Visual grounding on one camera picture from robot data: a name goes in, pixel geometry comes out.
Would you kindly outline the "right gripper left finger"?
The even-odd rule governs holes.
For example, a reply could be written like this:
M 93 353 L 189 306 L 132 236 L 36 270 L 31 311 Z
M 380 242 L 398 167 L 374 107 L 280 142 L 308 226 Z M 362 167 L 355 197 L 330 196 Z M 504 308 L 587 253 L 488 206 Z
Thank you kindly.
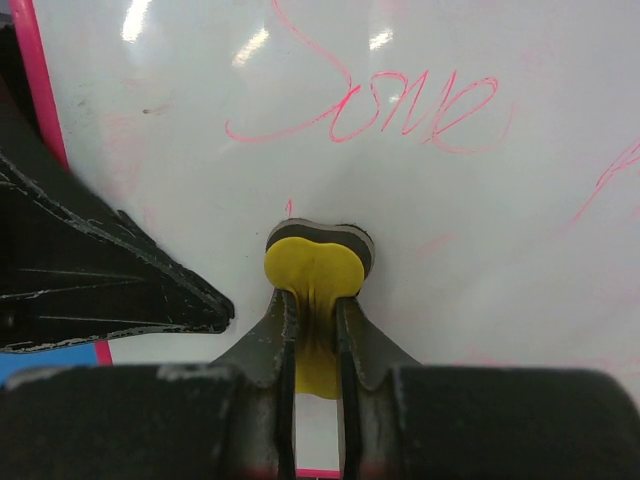
M 233 369 L 224 475 L 228 479 L 294 479 L 297 303 L 276 289 L 263 318 L 214 361 Z

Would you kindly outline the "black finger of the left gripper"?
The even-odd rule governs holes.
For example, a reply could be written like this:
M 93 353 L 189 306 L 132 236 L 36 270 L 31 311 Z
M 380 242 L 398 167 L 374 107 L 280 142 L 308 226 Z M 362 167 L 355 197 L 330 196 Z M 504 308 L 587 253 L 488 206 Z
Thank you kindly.
M 1 349 L 225 331 L 232 302 L 47 149 L 15 28 L 1 28 Z

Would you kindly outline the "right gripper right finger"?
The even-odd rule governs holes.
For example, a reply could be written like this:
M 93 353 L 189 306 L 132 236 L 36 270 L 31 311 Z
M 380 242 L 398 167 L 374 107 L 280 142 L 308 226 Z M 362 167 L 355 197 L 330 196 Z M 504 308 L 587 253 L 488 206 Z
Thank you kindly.
M 419 362 L 365 315 L 354 297 L 337 301 L 340 471 L 344 479 L 403 476 L 392 369 Z

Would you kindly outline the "yellow whiteboard eraser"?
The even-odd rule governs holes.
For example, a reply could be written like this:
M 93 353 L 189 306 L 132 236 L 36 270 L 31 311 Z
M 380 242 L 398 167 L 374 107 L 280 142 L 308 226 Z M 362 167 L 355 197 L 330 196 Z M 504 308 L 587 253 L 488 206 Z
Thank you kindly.
M 360 292 L 374 261 L 374 242 L 356 225 L 292 218 L 270 232 L 265 275 L 274 288 L 296 300 L 298 394 L 339 398 L 336 302 Z

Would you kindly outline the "pink framed whiteboard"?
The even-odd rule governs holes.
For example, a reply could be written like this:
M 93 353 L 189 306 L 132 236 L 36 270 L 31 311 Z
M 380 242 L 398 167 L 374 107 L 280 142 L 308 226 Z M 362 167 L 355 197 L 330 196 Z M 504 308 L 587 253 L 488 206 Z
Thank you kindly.
M 16 479 L 228 479 L 274 227 L 352 224 L 399 479 L 639 475 L 635 1 L 15 1 L 43 143 L 228 298 L 1 394 Z

